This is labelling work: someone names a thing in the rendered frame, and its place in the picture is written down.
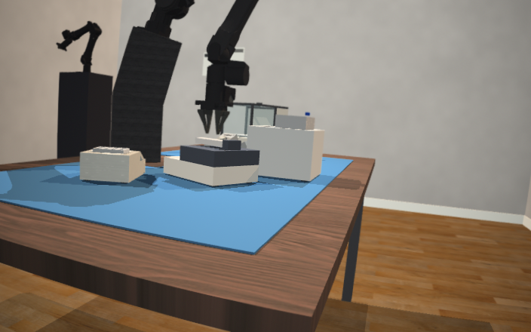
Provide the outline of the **blue flat mat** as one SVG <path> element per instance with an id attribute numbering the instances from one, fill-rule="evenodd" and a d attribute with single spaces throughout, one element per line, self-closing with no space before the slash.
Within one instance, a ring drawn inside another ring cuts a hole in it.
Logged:
<path id="1" fill-rule="evenodd" d="M 80 162 L 0 171 L 0 201 L 77 220 L 255 254 L 353 160 L 322 158 L 311 181 L 258 175 L 209 186 L 146 166 L 129 183 L 80 180 Z"/>

